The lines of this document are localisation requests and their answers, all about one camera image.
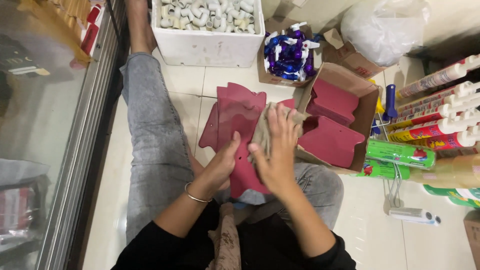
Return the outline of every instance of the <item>white styrofoam box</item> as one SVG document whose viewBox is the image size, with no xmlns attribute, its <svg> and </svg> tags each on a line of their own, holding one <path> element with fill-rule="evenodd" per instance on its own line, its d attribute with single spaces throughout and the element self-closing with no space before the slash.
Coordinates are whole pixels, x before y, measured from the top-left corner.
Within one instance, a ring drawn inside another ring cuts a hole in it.
<svg viewBox="0 0 480 270">
<path fill-rule="evenodd" d="M 160 28 L 161 0 L 152 1 L 152 28 L 168 65 L 250 67 L 265 37 L 261 0 L 253 4 L 255 34 Z"/>
</svg>

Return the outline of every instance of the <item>black shirt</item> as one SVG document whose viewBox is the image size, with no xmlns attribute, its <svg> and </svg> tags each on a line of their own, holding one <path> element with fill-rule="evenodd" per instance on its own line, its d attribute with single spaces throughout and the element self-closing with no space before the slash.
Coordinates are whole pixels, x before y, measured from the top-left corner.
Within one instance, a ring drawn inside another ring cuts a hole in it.
<svg viewBox="0 0 480 270">
<path fill-rule="evenodd" d="M 214 258 L 214 246 L 207 232 L 217 228 L 219 209 L 214 200 L 208 203 L 185 238 L 176 237 L 150 222 L 124 248 L 112 269 L 204 270 Z M 329 251 L 306 258 L 294 232 L 277 214 L 254 224 L 240 224 L 237 230 L 243 270 L 355 269 L 355 261 L 345 251 L 343 239 L 336 234 L 336 243 Z"/>
</svg>

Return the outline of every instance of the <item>glass panel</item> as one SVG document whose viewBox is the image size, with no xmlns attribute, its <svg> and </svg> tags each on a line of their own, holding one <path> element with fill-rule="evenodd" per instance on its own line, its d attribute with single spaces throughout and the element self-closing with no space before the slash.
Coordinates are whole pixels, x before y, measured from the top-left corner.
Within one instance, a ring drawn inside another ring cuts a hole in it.
<svg viewBox="0 0 480 270">
<path fill-rule="evenodd" d="M 71 64 L 74 53 L 47 13 L 35 11 L 41 2 L 0 0 L 3 270 L 35 267 L 86 71 Z"/>
</svg>

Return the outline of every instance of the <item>leg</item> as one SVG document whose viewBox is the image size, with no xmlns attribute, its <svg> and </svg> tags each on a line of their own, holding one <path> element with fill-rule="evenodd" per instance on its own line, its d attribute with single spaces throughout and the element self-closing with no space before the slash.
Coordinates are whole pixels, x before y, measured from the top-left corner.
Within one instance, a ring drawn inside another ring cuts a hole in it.
<svg viewBox="0 0 480 270">
<path fill-rule="evenodd" d="M 127 208 L 127 243 L 193 180 L 186 136 L 160 70 L 150 54 L 147 2 L 128 0 L 132 54 L 121 68 L 132 134 L 133 161 Z"/>
<path fill-rule="evenodd" d="M 325 166 L 309 163 L 296 163 L 295 177 L 310 203 L 332 230 L 343 200 L 343 184 L 340 177 Z M 255 223 L 274 213 L 278 213 L 291 226 L 290 215 L 276 199 L 261 205 L 246 222 Z"/>
</svg>

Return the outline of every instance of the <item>hand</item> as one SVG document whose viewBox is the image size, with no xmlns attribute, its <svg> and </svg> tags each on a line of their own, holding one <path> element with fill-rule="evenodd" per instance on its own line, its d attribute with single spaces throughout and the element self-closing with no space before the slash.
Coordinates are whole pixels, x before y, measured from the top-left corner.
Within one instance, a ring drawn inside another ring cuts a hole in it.
<svg viewBox="0 0 480 270">
<path fill-rule="evenodd" d="M 248 146 L 257 164 L 257 170 L 263 183 L 275 196 L 288 193 L 295 183 L 293 172 L 294 148 L 297 145 L 298 131 L 301 125 L 293 122 L 293 109 L 285 119 L 284 105 L 278 103 L 276 110 L 268 111 L 268 126 L 272 143 L 270 160 L 266 160 L 264 150 L 256 143 Z"/>
<path fill-rule="evenodd" d="M 217 152 L 200 175 L 215 192 L 228 187 L 227 180 L 235 167 L 235 153 L 239 145 L 240 133 L 235 131 L 233 138 Z"/>
</svg>

